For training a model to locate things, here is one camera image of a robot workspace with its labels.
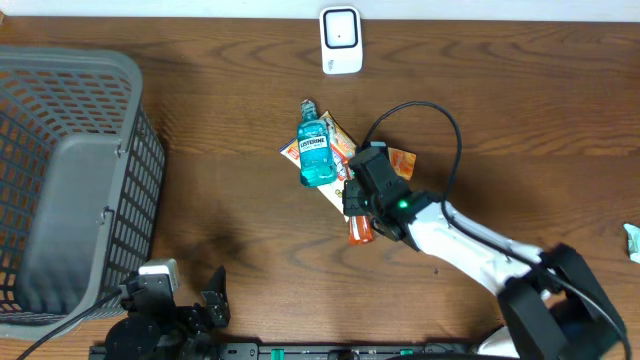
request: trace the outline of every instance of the wood grain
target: wood grain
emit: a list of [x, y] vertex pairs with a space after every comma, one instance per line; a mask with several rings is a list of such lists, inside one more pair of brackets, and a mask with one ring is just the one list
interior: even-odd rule
[[[365, 21], [364, 69], [335, 77], [306, 20], [8, 18], [0, 42], [113, 49], [139, 64], [168, 148], [153, 256], [178, 259], [179, 304], [226, 266], [230, 335], [408, 342], [501, 323], [494, 298], [448, 264], [385, 239], [349, 247], [340, 214], [277, 152], [306, 97], [355, 139], [394, 105], [430, 100], [463, 131], [455, 205], [515, 239], [576, 247], [637, 352], [640, 267], [621, 225], [640, 223], [639, 29]], [[415, 188], [442, 189], [455, 141], [444, 118], [407, 109], [379, 131], [418, 153]], [[33, 358], [84, 359], [117, 320], [82, 324]], [[0, 357], [27, 346], [2, 340]]]

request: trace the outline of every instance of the white device with black screen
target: white device with black screen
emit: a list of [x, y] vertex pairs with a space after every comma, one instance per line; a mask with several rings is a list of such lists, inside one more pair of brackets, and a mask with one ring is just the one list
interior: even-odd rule
[[334, 6], [322, 10], [320, 39], [326, 74], [350, 74], [362, 69], [362, 31], [356, 8]]

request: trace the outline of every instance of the gray plastic basket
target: gray plastic basket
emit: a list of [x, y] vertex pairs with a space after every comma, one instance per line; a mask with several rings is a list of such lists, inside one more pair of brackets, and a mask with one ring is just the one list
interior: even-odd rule
[[165, 157], [141, 91], [119, 53], [0, 47], [0, 336], [41, 337], [148, 260]]

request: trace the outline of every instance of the mouthwash bottle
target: mouthwash bottle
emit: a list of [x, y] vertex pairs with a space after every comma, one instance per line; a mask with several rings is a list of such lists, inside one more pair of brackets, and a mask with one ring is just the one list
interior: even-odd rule
[[305, 100], [300, 105], [302, 123], [298, 125], [300, 151], [300, 182], [306, 187], [330, 184], [338, 178], [331, 154], [329, 129], [318, 120], [316, 105]]

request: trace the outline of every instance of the green connector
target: green connector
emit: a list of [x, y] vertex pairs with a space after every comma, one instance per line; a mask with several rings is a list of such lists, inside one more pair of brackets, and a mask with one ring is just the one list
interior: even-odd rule
[[271, 350], [271, 360], [284, 360], [284, 350]]

